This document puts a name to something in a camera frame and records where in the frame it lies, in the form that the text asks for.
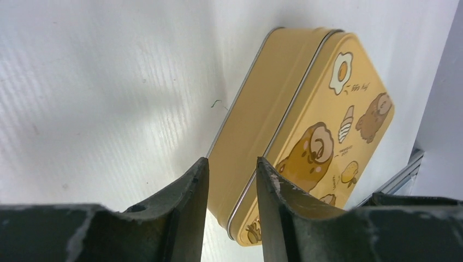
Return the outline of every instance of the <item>white wall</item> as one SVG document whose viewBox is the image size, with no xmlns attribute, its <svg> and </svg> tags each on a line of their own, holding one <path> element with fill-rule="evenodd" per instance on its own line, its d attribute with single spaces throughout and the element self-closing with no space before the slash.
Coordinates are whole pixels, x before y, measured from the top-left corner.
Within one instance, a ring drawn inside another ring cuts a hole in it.
<svg viewBox="0 0 463 262">
<path fill-rule="evenodd" d="M 463 200 L 463 2 L 460 2 L 417 136 L 425 151 L 414 195 Z"/>
<path fill-rule="evenodd" d="M 269 30 L 355 32 L 396 104 L 362 201 L 408 161 L 458 0 L 0 1 L 0 201 L 115 210 L 203 156 Z M 204 261 L 259 261 L 208 214 Z"/>
</svg>

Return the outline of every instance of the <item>yellow tin box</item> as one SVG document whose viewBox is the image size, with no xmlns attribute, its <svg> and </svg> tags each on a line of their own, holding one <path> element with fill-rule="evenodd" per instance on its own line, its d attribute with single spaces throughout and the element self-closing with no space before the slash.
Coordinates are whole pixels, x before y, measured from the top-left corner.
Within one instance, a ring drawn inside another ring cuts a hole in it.
<svg viewBox="0 0 463 262">
<path fill-rule="evenodd" d="M 314 197 L 343 208 L 393 114 L 354 34 L 273 30 L 208 153 L 209 210 L 231 239 L 260 244 L 258 156 Z"/>
</svg>

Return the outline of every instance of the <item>metal rim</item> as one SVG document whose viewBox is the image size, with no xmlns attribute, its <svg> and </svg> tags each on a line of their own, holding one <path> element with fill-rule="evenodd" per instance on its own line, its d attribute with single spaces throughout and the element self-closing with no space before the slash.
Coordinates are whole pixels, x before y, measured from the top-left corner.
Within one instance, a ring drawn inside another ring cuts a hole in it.
<svg viewBox="0 0 463 262">
<path fill-rule="evenodd" d="M 280 28 L 284 28 L 284 27 L 276 27 L 276 28 L 270 30 L 270 32 L 265 36 L 264 41 L 262 42 L 262 45 L 260 45 L 259 50 L 257 51 L 257 54 L 256 54 L 254 60 L 252 61 L 251 66 L 249 67 L 248 72 L 246 73 L 245 79 L 243 80 L 243 83 L 241 84 L 240 89 L 238 90 L 238 93 L 236 94 L 235 98 L 233 99 L 233 102 L 231 103 L 230 110 L 228 110 L 227 114 L 225 115 L 225 120 L 222 122 L 222 125 L 220 126 L 220 128 L 219 128 L 219 130 L 218 130 L 218 132 L 217 132 L 217 135 L 216 135 L 216 137 L 214 138 L 214 141 L 212 142 L 211 147 L 209 148 L 209 151 L 207 152 L 207 155 L 206 155 L 207 158 L 209 158 L 209 156 L 211 155 L 212 149 L 213 149 L 214 146 L 216 145 L 217 139 L 218 139 L 220 133 L 222 132 L 222 129 L 223 129 L 223 127 L 225 126 L 225 123 L 227 122 L 228 116 L 230 115 L 230 113 L 231 113 L 233 107 L 235 106 L 235 103 L 236 103 L 236 101 L 238 100 L 238 97 L 240 96 L 241 90 L 242 90 L 243 87 L 245 86 L 245 83 L 246 83 L 246 81 L 247 81 L 247 79 L 248 79 L 248 77 L 249 77 L 249 74 L 251 73 L 251 70 L 252 70 L 252 68 L 254 67 L 254 64 L 255 64 L 256 61 L 257 61 L 257 58 L 259 58 L 259 55 L 260 55 L 260 53 L 262 52 L 262 48 L 264 48 L 265 42 L 267 42 L 267 39 L 269 38 L 269 36 L 270 36 L 275 30 L 280 29 Z"/>
<path fill-rule="evenodd" d="M 241 89 L 244 87 L 244 85 L 245 85 L 245 83 L 246 83 L 246 80 L 247 80 L 247 78 L 248 78 L 248 76 L 249 76 L 249 74 L 250 74 L 252 68 L 254 67 L 255 62 L 256 62 L 257 58 L 259 57 L 260 52 L 262 51 L 262 48 L 264 47 L 265 42 L 267 41 L 269 35 L 270 35 L 274 30 L 279 29 L 279 28 L 273 29 L 273 30 L 270 31 L 270 33 L 265 37 L 265 40 L 264 40 L 264 42 L 262 43 L 262 46 L 260 47 L 259 52 L 257 53 L 257 55 L 256 55 L 256 57 L 255 57 L 255 59 L 254 59 L 254 61 L 252 62 L 252 65 L 251 65 L 251 67 L 250 67 L 250 69 L 249 69 L 249 71 L 248 71 L 248 73 L 247 73 L 247 75 L 246 75 L 246 77 L 245 77 L 245 80 L 243 81 L 243 84 L 242 84 L 241 87 L 240 87 L 240 90 L 239 90 L 239 92 L 238 92 L 238 95 L 235 97 L 235 100 L 233 101 L 233 103 L 232 103 L 232 105 L 231 105 L 231 107 L 230 107 L 230 110 L 229 110 L 228 113 L 227 113 L 227 116 L 226 116 L 226 118 L 225 118 L 225 121 L 222 123 L 222 126 L 220 127 L 219 133 L 217 134 L 217 136 L 216 136 L 216 138 L 215 138 L 215 140 L 214 140 L 214 142 L 213 142 L 213 144 L 212 144 L 211 149 L 210 149 L 209 152 L 207 153 L 207 156 L 209 156 L 210 152 L 212 151 L 212 148 L 213 148 L 215 142 L 217 141 L 218 136 L 220 135 L 220 131 L 222 131 L 222 128 L 223 128 L 223 126 L 225 125 L 225 122 L 227 121 L 228 115 L 229 115 L 230 112 L 232 111 L 233 105 L 235 104 L 235 102 L 236 102 L 236 100 L 237 100 L 237 98 L 238 98 L 238 96 L 239 96 L 239 94 L 240 94 L 240 92 L 241 92 Z M 286 117 L 287 117 L 288 114 L 289 114 L 289 111 L 290 111 L 291 108 L 293 107 L 294 101 L 296 100 L 296 97 L 298 96 L 298 94 L 299 94 L 299 92 L 300 92 L 302 86 L 304 85 L 305 80 L 306 80 L 306 78 L 307 78 L 307 76 L 308 76 L 308 73 L 310 72 L 310 69 L 312 68 L 312 66 L 313 66 L 313 64 L 314 64 L 314 62 L 315 62 L 315 60 L 317 59 L 317 56 L 318 56 L 318 54 L 320 53 L 320 50 L 322 49 L 323 45 L 326 43 L 326 41 L 328 40 L 328 38 L 330 38 L 333 34 L 335 34 L 335 33 L 340 33 L 340 32 L 344 32 L 344 31 L 341 30 L 341 29 L 334 29 L 334 30 L 331 30 L 328 34 L 325 35 L 325 37 L 322 39 L 322 41 L 321 41 L 320 44 L 318 45 L 317 50 L 316 50 L 315 53 L 313 54 L 312 60 L 310 61 L 310 64 L 308 65 L 308 67 L 307 67 L 307 69 L 306 69 L 306 71 L 305 71 L 304 77 L 302 77 L 302 80 L 301 80 L 301 82 L 299 83 L 298 89 L 296 89 L 296 92 L 294 93 L 294 95 L 293 95 L 293 97 L 292 97 L 292 99 L 291 99 L 291 102 L 289 103 L 288 107 L 286 108 L 286 111 L 284 112 L 283 118 L 281 119 L 281 121 L 280 121 L 280 123 L 279 123 L 279 125 L 278 125 L 278 128 L 276 129 L 276 131 L 275 131 L 275 133 L 274 133 L 272 139 L 270 140 L 269 145 L 268 145 L 267 148 L 265 149 L 265 152 L 264 152 L 263 157 L 266 157 L 267 154 L 269 153 L 270 148 L 271 148 L 271 146 L 273 145 L 273 143 L 274 143 L 274 141 L 275 141 L 275 139 L 276 139 L 278 133 L 280 132 L 280 129 L 281 129 L 281 127 L 283 126 L 284 121 L 286 120 Z M 252 174 L 250 180 L 248 181 L 248 183 L 247 183 L 245 189 L 244 189 L 243 192 L 241 193 L 240 198 L 238 199 L 238 202 L 236 202 L 236 205 L 235 205 L 235 207 L 233 208 L 233 211 L 232 211 L 230 217 L 228 218 L 226 230 L 227 230 L 228 237 L 229 237 L 231 240 L 234 240 L 233 237 L 232 237 L 232 234 L 231 234 L 231 232 L 230 232 L 230 227 L 231 227 L 231 225 L 232 225 L 233 218 L 235 217 L 236 212 L 238 211 L 238 208 L 240 207 L 241 203 L 243 202 L 243 199 L 244 199 L 246 193 L 249 191 L 249 188 L 251 187 L 251 184 L 252 184 L 252 182 L 254 181 L 254 179 L 256 179 L 256 171 L 255 171 L 255 170 L 254 170 L 254 173 Z"/>
</svg>

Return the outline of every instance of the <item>ice cream cone illustration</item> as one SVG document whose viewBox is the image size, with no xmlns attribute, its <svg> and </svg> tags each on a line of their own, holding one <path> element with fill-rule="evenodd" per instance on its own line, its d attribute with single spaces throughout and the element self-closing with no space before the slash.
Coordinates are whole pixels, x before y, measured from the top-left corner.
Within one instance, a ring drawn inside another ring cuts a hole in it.
<svg viewBox="0 0 463 262">
<path fill-rule="evenodd" d="M 347 109 L 346 115 L 344 116 L 344 119 L 341 122 L 341 126 L 339 128 L 339 134 L 338 134 L 339 144 L 342 144 L 347 134 L 351 130 L 352 122 L 354 122 L 354 106 L 353 105 L 351 105 Z"/>
<path fill-rule="evenodd" d="M 357 183 L 356 174 L 359 172 L 359 163 L 357 161 L 350 162 L 344 171 L 341 173 L 341 182 L 348 183 L 347 187 Z"/>
</svg>

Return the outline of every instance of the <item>fried egg illustration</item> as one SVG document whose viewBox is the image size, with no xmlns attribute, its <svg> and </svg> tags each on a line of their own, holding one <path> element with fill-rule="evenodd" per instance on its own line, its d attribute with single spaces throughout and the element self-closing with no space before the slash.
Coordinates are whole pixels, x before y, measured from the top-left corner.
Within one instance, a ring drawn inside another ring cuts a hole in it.
<svg viewBox="0 0 463 262">
<path fill-rule="evenodd" d="M 339 95 L 351 78 L 352 71 L 352 53 L 339 53 L 334 61 L 333 75 L 330 81 L 330 88 L 334 89 L 336 95 Z"/>
</svg>

